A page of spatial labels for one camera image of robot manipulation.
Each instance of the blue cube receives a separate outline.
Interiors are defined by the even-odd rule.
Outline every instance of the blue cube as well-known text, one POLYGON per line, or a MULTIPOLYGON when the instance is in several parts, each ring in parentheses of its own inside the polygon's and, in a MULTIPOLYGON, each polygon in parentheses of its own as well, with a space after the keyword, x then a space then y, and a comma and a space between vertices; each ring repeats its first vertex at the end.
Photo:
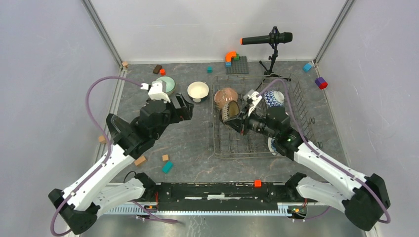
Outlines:
POLYGON ((307 63, 302 69, 305 72, 308 72, 314 65, 312 63, 307 63))
POLYGON ((171 170, 171 168, 173 167, 173 163, 171 161, 168 161, 162 168, 162 171, 167 174, 169 173, 169 171, 171 170))

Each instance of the wall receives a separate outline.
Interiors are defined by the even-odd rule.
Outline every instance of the wall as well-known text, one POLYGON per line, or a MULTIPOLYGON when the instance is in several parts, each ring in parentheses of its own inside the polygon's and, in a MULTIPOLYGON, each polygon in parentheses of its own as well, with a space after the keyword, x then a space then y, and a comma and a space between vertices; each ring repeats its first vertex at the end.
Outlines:
POLYGON ((279 60, 313 59, 345 0, 92 0, 123 60, 222 61, 229 51, 265 59, 268 44, 240 45, 240 38, 293 32, 279 60))
POLYGON ((392 222, 382 236, 417 236, 419 2, 356 1, 320 62, 352 166, 382 176, 392 222))
MULTIPOLYGON (((48 193, 74 182, 95 156, 99 133, 85 93, 118 67, 79 0, 2 1, 0 45, 0 236, 51 236, 48 193)), ((114 85, 92 94, 100 123, 114 85)))

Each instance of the wooden block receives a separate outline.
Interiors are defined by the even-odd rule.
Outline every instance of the wooden block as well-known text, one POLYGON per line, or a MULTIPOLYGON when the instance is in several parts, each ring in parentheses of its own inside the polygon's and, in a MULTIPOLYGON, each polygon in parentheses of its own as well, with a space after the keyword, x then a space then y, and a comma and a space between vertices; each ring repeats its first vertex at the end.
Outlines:
POLYGON ((104 136, 98 137, 97 140, 99 141, 100 144, 106 144, 106 139, 104 136))
POLYGON ((163 66, 162 65, 160 65, 160 64, 157 64, 157 66, 154 68, 154 70, 153 70, 153 73, 154 74, 159 74, 159 72, 160 72, 160 69, 162 69, 163 68, 163 66))
POLYGON ((136 166, 140 166, 140 165, 144 164, 146 161, 147 161, 147 159, 145 158, 145 156, 142 156, 142 157, 140 157, 140 158, 136 159, 136 160, 134 161, 134 164, 135 164, 136 166))

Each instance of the dish rack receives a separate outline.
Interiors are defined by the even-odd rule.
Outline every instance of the dish rack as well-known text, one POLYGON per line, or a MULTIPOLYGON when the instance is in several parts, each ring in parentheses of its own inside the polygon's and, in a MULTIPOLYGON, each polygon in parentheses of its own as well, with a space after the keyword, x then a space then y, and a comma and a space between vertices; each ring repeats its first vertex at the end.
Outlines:
MULTIPOLYGON (((291 81, 287 82, 291 103, 293 106, 294 114, 301 126, 304 135, 312 141, 314 144, 318 144, 314 136, 312 124, 315 122, 314 118, 311 118, 307 112, 307 108, 304 102, 304 96, 301 90, 301 86, 298 77, 294 74, 280 74, 285 78, 290 78, 291 81)), ((243 108, 245 101, 243 96, 251 89, 261 91, 271 81, 272 78, 267 76, 241 76, 241 75, 222 75, 216 76, 212 84, 212 115, 213 115, 213 127, 214 127, 214 141, 213 149, 214 156, 217 158, 265 158, 274 157, 274 155, 268 149, 268 137, 249 131, 247 135, 240 135, 233 129, 225 126, 219 120, 220 109, 214 102, 214 95, 217 91, 225 87, 233 88, 239 94, 238 104, 239 108, 243 108)), ((269 90, 277 90, 285 94, 285 88, 282 83, 276 83, 272 85, 269 90)), ((284 102, 285 110, 289 114, 288 101, 285 99, 284 102)), ((259 102, 257 108, 253 113, 258 115, 265 115, 267 111, 267 105, 264 99, 259 102)), ((291 127, 295 128, 294 122, 291 121, 291 127)))

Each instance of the brown bowl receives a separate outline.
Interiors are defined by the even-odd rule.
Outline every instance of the brown bowl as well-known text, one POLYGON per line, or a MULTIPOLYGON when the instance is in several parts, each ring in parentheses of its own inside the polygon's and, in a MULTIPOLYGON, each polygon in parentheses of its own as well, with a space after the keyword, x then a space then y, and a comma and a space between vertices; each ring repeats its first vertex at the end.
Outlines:
POLYGON ((214 95, 214 102, 217 104, 218 108, 222 109, 225 104, 229 101, 236 101, 239 99, 237 91, 233 88, 226 87, 223 88, 214 95))

